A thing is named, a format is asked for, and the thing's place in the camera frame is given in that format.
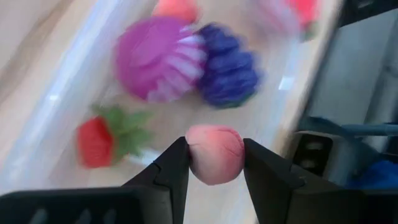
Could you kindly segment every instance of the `pink striped toy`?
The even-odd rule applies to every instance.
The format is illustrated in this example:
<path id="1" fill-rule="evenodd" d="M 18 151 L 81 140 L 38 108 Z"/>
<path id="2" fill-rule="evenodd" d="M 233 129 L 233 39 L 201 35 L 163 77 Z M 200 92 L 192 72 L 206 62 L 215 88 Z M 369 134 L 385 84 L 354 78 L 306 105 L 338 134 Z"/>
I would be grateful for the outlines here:
<path id="1" fill-rule="evenodd" d="M 116 76 L 132 95 L 168 102 L 195 87 L 206 60 L 187 21 L 155 16 L 127 28 L 116 46 Z"/>

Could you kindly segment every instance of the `pink peach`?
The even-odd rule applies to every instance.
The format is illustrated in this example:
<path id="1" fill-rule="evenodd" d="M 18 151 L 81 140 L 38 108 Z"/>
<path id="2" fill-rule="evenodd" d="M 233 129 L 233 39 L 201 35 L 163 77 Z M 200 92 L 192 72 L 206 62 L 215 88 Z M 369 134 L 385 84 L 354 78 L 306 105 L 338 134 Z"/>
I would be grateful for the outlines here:
<path id="1" fill-rule="evenodd" d="M 207 185 L 227 183 L 243 169 L 244 144 L 234 129 L 226 126 L 198 125 L 185 135 L 195 176 Z"/>

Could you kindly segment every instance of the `blue object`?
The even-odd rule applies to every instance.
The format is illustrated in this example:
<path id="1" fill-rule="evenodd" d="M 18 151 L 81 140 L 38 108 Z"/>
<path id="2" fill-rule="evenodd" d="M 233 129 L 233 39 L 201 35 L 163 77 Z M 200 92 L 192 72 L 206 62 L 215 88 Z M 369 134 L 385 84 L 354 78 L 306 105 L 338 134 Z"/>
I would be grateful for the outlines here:
<path id="1" fill-rule="evenodd" d="M 371 165 L 361 177 L 347 185 L 351 189 L 397 189 L 398 165 L 390 161 L 380 161 Z"/>
<path id="2" fill-rule="evenodd" d="M 199 31 L 209 54 L 198 89 L 203 99 L 217 108 L 241 106 L 255 94 L 259 82 L 252 53 L 240 50 L 239 40 L 226 30 L 209 24 Z"/>

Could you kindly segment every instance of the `red object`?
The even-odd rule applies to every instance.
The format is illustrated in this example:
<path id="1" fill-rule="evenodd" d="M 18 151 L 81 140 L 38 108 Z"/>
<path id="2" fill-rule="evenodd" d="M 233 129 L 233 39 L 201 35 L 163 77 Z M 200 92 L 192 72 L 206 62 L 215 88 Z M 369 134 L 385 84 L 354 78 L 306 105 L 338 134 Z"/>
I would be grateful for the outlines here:
<path id="1" fill-rule="evenodd" d="M 306 28 L 317 18 L 317 0 L 288 0 L 287 1 L 297 12 L 302 28 Z"/>
<path id="2" fill-rule="evenodd" d="M 159 0 L 154 16 L 174 16 L 189 23 L 195 23 L 198 19 L 199 8 L 195 0 Z"/>
<path id="3" fill-rule="evenodd" d="M 84 166 L 89 168 L 110 166 L 113 139 L 105 120 L 99 116 L 88 120 L 78 128 L 78 150 Z"/>

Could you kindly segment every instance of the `clear plastic bin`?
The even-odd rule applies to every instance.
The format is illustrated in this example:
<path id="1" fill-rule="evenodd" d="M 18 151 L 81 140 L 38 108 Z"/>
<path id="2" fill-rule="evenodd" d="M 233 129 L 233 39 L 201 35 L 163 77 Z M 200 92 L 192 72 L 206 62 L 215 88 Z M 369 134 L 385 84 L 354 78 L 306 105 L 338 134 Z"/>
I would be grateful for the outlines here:
<path id="1" fill-rule="evenodd" d="M 248 18 L 243 0 L 198 2 L 203 9 L 199 26 L 213 21 L 226 24 L 245 39 L 247 48 L 256 51 L 264 79 L 253 99 L 240 108 L 215 110 L 195 92 L 158 105 L 128 96 L 113 78 L 113 46 L 128 25 L 149 16 L 155 1 L 97 0 L 11 149 L 0 175 L 1 192 L 122 185 L 193 124 L 225 124 L 270 146 L 295 78 L 299 38 L 265 38 Z M 94 102 L 153 112 L 148 128 L 155 133 L 155 140 L 144 150 L 143 159 L 101 169 L 79 165 L 75 129 L 91 116 L 89 108 Z M 228 184 L 207 187 L 191 175 L 186 207 L 186 223 L 243 223 L 247 213 L 254 214 L 242 176 Z"/>

